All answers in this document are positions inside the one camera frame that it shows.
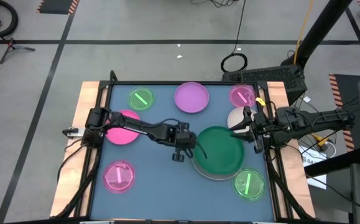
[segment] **tripod base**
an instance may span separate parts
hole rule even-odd
[[[24,47],[24,46],[21,46],[21,45],[17,45],[16,41],[11,37],[10,42],[8,43],[8,47],[6,49],[6,52],[4,53],[3,57],[0,60],[0,64],[4,63],[8,53],[13,52],[13,51],[15,51],[17,49],[24,49],[24,50],[30,50],[30,51],[35,51],[36,50],[36,49],[30,48],[30,47]]]

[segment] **blue table surface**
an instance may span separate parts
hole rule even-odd
[[[136,86],[114,85],[110,108],[131,110],[127,104],[129,93]],[[196,114],[185,113],[173,100],[177,85],[149,85],[154,104],[147,110],[136,111],[141,120],[157,123],[176,118],[190,123],[190,131],[199,134],[211,126],[227,127],[228,114],[235,109],[229,101],[229,85],[206,85],[210,94],[208,106]],[[172,161],[174,148],[138,136],[135,141],[117,146],[104,140],[99,166],[91,219],[132,218],[151,220],[193,220],[232,222],[272,222],[272,200],[269,192],[267,168],[262,154],[254,153],[252,144],[244,143],[243,168],[258,171],[265,180],[265,194],[256,202],[238,196],[233,179],[214,181],[199,174],[191,160]],[[124,159],[135,169],[134,185],[123,194],[105,189],[103,172],[113,161]]]

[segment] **purple plate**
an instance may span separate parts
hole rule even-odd
[[[209,92],[196,82],[181,84],[174,93],[175,104],[187,113],[197,113],[209,103]]]
[[[256,93],[253,86],[250,85],[234,85],[229,92],[229,100],[235,107],[254,106],[256,103]]]

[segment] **metal pole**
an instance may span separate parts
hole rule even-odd
[[[310,58],[316,47],[326,37],[352,1],[353,0],[330,0],[328,2],[298,48],[296,59],[297,65],[304,68],[307,60]],[[292,65],[293,61],[294,54],[284,60],[281,65]]]

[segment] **orange striped tape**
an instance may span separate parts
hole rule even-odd
[[[342,106],[343,101],[341,100],[341,95],[339,90],[339,86],[336,81],[336,77],[333,74],[329,74],[329,80],[330,80],[330,87],[331,91],[333,93],[333,98],[335,99],[336,106]],[[346,148],[348,152],[351,152],[355,149],[353,137],[351,135],[351,132],[349,131],[343,131],[344,140],[346,142]]]
[[[40,3],[39,7],[37,8],[36,12],[40,13],[40,8],[42,7],[42,4],[44,3],[44,0]],[[79,4],[79,0],[73,0],[73,2],[70,4],[68,15],[73,14],[76,10],[77,5]]]

